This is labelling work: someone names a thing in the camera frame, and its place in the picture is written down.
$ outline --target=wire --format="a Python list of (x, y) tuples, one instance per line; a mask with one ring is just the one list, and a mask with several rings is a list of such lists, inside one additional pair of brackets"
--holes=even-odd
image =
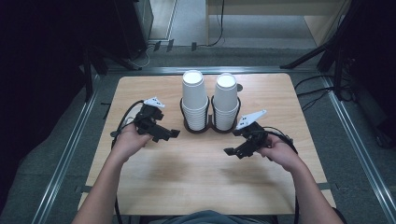
[(318, 78), (318, 77), (333, 77), (333, 76), (324, 76), (324, 75), (321, 75), (321, 76), (309, 77), (309, 78), (303, 79), (303, 80), (301, 80), (299, 83), (297, 83), (297, 84), (294, 86), (294, 89), (297, 90), (297, 88), (298, 88), (302, 83), (304, 83), (304, 82), (306, 82), (306, 81), (308, 81), (308, 80), (314, 79), (314, 78)]
[(219, 36), (219, 39), (215, 43), (212, 43), (212, 44), (209, 44), (209, 45), (197, 45), (197, 47), (198, 46), (199, 47), (213, 47), (213, 46), (217, 45), (219, 43), (219, 41), (221, 40), (222, 35), (223, 35), (223, 30), (224, 30), (223, 29), (224, 1), (225, 0), (222, 0), (222, 4), (221, 4), (221, 20), (220, 20), (220, 36)]
[(316, 92), (319, 92), (319, 91), (333, 91), (333, 90), (334, 90), (334, 87), (326, 87), (326, 88), (321, 88), (321, 89), (317, 89), (317, 90), (314, 90), (314, 91), (307, 91), (307, 92), (298, 93), (297, 97), (313, 94), (313, 93), (316, 93)]
[(149, 45), (149, 47), (144, 50), (146, 57), (148, 59), (148, 61), (144, 65), (139, 65), (139, 64), (133, 62), (134, 60), (136, 60), (137, 58), (139, 58), (141, 56), (141, 53), (139, 53), (134, 59), (128, 60), (128, 64), (131, 64), (131, 65), (134, 65), (134, 66), (140, 67), (140, 68), (146, 67), (147, 65), (149, 65), (150, 59), (149, 59), (148, 49), (151, 49), (153, 47), (154, 47), (154, 45)]
[(327, 93), (329, 93), (329, 92), (330, 92), (330, 91), (325, 91), (325, 92), (323, 92), (317, 99), (312, 100), (312, 101), (308, 102), (306, 105), (304, 105), (304, 106), (302, 107), (302, 110), (305, 111), (305, 110), (311, 108), (318, 100), (320, 100), (321, 98), (323, 98), (323, 96), (325, 96), (325, 95), (326, 95)]
[[(123, 125), (126, 117), (128, 116), (129, 112), (131, 112), (131, 110), (137, 106), (138, 104), (143, 104), (143, 100), (139, 100), (136, 101), (134, 104), (132, 104), (127, 111), (125, 112), (124, 116), (122, 117), (122, 120), (120, 121), (119, 126), (117, 127), (117, 130), (113, 133), (111, 133), (111, 136), (113, 137), (113, 141), (111, 143), (111, 149), (113, 149), (114, 145), (116, 144), (117, 138), (120, 135), (121, 131), (123, 128), (125, 128), (125, 126), (127, 126), (128, 124)], [(116, 216), (117, 216), (117, 220), (120, 224), (122, 224), (122, 219), (121, 219), (121, 215), (120, 215), (120, 208), (119, 208), (119, 200), (116, 196), (116, 201), (114, 202), (114, 209), (116, 211)]]
[[(282, 140), (284, 143), (286, 143), (298, 155), (297, 148), (294, 146), (291, 138), (289, 138), (287, 135), (283, 134), (277, 128), (274, 128), (274, 127), (262, 127), (262, 128), (263, 129), (269, 128), (269, 129), (273, 129), (273, 130), (276, 130), (277, 132), (279, 132), (279, 133), (274, 133), (274, 132), (264, 131), (264, 132), (267, 132), (267, 133), (270, 133), (270, 134), (273, 134), (273, 135), (279, 137), (280, 140)], [(295, 195), (295, 208), (294, 208), (294, 224), (298, 224), (299, 216), (300, 216), (300, 205), (298, 203), (297, 194), (296, 194)]]

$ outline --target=black controller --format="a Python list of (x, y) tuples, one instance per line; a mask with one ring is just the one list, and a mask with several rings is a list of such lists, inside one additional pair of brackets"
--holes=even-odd
[(158, 142), (160, 139), (168, 141), (169, 138), (177, 138), (179, 130), (167, 130), (157, 124), (156, 120), (163, 119), (162, 111), (152, 105), (143, 105), (134, 117), (133, 123), (136, 125), (139, 134), (148, 133), (152, 136), (152, 141)]
[(278, 136), (282, 141), (288, 144), (295, 153), (297, 153), (296, 148), (292, 144), (292, 139), (288, 138), (286, 135), (273, 133), (265, 131), (262, 126), (259, 125), (256, 121), (248, 125), (247, 127), (241, 130), (233, 131), (233, 135), (240, 136), (246, 138), (246, 142), (243, 143), (239, 147), (227, 147), (224, 148), (224, 151), (229, 156), (237, 156), (239, 159), (244, 157), (251, 157), (255, 151), (262, 147), (271, 147), (271, 145), (267, 142), (268, 134), (274, 134)]

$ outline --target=person's right hand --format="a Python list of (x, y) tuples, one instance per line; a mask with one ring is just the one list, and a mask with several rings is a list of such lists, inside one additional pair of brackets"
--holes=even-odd
[(283, 142), (279, 137), (268, 134), (267, 143), (271, 147), (262, 147), (257, 150), (263, 157), (271, 158), (274, 162), (278, 163), (288, 172), (298, 169), (304, 162), (300, 157)]
[(151, 138), (149, 134), (139, 134), (134, 123), (128, 124), (121, 130), (111, 153), (118, 155), (122, 162), (126, 162)]

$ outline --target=table surface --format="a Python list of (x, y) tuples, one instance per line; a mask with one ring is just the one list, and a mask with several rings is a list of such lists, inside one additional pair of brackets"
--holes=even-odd
[[(205, 75), (208, 96), (214, 94), (215, 75)], [(294, 139), (300, 157), (317, 183), (327, 183), (304, 114), (287, 74), (235, 75), (243, 90), (238, 92), (242, 115), (266, 109), (257, 121), (272, 126)], [(178, 138), (148, 142), (132, 156), (121, 171), (118, 191), (124, 215), (186, 215), (215, 210), (229, 215), (294, 213), (294, 186), (290, 173), (255, 153), (239, 160), (223, 149), (245, 142), (232, 133), (189, 133), (179, 109), (182, 76), (123, 77), (117, 87), (103, 130), (87, 186), (92, 186), (109, 153), (110, 133), (117, 129), (125, 111), (134, 102), (157, 96), (165, 104), (167, 129), (181, 130)], [(335, 207), (329, 189), (322, 191)]]

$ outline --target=stacked paper cups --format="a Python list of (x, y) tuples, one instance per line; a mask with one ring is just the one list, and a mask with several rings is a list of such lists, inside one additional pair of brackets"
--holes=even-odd
[(183, 75), (182, 109), (193, 131), (201, 131), (207, 122), (207, 98), (204, 76), (200, 71), (189, 70)]
[(236, 79), (230, 73), (223, 73), (217, 78), (213, 98), (214, 125), (216, 128), (221, 131), (230, 130), (233, 127), (238, 108)]

